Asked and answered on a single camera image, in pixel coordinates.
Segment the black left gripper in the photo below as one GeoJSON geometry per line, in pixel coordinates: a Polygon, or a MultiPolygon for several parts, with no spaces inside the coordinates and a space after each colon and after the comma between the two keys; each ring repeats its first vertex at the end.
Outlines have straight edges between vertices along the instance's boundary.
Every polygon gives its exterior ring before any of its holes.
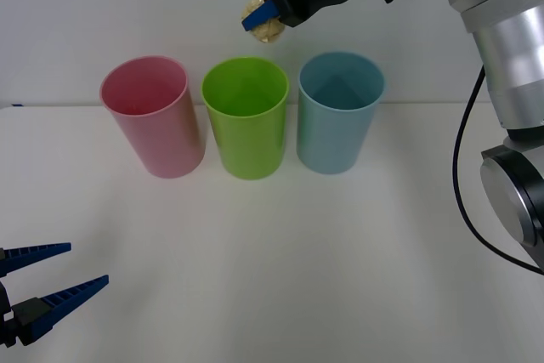
{"type": "MultiPolygon", "coordinates": [[[[18,269],[71,250],[70,242],[32,247],[1,249],[0,274],[5,277],[18,269]]],[[[50,332],[54,325],[86,303],[109,284],[103,275],[65,290],[41,298],[30,298],[11,308],[7,291],[0,283],[0,342],[6,348],[16,344],[16,337],[24,346],[35,343],[50,332]],[[14,317],[6,320],[7,314],[14,317]]]]}

